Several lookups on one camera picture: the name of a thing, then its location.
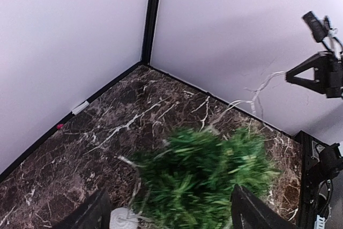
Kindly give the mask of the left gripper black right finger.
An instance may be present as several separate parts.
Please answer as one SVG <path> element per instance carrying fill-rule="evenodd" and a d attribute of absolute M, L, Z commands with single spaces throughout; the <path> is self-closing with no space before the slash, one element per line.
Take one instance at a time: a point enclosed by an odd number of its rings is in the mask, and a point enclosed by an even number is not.
<path fill-rule="evenodd" d="M 297 228 L 239 184 L 234 186 L 231 202 L 233 228 Z"/>

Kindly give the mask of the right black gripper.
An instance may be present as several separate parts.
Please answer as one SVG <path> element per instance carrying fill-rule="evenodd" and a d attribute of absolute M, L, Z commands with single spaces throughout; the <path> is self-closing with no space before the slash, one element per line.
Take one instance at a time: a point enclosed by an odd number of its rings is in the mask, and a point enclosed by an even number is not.
<path fill-rule="evenodd" d="M 324 84 L 321 81 L 295 77 L 311 68 L 316 71 L 324 69 Z M 342 61 L 337 59 L 333 52 L 319 51 L 287 71 L 286 81 L 325 94 L 327 98 L 342 98 Z"/>

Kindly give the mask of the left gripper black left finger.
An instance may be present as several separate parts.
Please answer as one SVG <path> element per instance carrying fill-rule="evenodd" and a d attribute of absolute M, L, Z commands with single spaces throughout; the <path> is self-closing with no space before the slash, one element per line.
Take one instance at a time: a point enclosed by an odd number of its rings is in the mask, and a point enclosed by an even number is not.
<path fill-rule="evenodd" d="M 109 228 L 110 214 L 108 192 L 99 189 L 53 228 Z"/>

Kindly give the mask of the small green christmas tree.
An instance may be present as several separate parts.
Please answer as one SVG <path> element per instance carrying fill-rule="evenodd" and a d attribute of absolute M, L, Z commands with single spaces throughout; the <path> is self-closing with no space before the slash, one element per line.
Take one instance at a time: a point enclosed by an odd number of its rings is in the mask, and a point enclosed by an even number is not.
<path fill-rule="evenodd" d="M 143 184 L 133 209 L 158 228 L 224 228 L 235 185 L 265 196 L 279 170 L 264 137 L 239 128 L 229 138 L 180 128 L 167 146 L 133 154 Z"/>

